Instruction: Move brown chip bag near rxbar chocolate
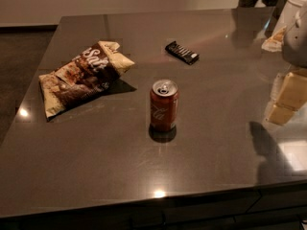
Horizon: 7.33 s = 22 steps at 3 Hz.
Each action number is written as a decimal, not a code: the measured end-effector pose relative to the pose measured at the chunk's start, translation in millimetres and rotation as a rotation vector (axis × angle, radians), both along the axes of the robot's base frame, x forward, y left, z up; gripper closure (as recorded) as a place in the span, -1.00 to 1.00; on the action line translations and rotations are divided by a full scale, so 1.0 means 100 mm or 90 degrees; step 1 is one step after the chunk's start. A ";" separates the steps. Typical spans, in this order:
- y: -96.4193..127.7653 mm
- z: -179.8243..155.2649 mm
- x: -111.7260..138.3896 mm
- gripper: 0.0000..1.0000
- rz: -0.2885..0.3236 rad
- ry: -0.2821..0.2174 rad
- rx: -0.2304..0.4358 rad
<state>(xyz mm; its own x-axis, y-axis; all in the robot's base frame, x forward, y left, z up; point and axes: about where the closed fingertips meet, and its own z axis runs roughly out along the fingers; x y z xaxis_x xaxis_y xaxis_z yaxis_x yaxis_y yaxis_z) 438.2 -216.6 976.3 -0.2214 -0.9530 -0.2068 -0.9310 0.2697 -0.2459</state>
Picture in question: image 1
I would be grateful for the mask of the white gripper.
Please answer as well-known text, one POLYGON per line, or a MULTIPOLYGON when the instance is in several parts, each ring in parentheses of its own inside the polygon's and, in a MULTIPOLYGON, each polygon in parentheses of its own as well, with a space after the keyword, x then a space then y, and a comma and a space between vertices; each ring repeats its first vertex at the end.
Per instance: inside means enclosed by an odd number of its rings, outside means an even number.
MULTIPOLYGON (((283 58, 292 65, 307 67, 307 9, 301 8, 288 24, 282 45, 283 58)), ((290 72, 283 80, 276 103, 268 103, 265 119, 273 124, 283 126, 307 102, 307 78, 290 72)))

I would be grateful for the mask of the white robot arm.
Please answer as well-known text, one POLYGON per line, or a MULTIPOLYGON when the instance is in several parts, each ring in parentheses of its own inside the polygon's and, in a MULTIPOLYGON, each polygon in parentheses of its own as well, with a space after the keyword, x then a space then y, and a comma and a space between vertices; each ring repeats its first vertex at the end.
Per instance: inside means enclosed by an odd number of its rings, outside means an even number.
POLYGON ((267 122, 283 126, 307 103, 307 0, 287 0, 262 49, 281 52, 290 64, 276 75, 265 111, 267 122))

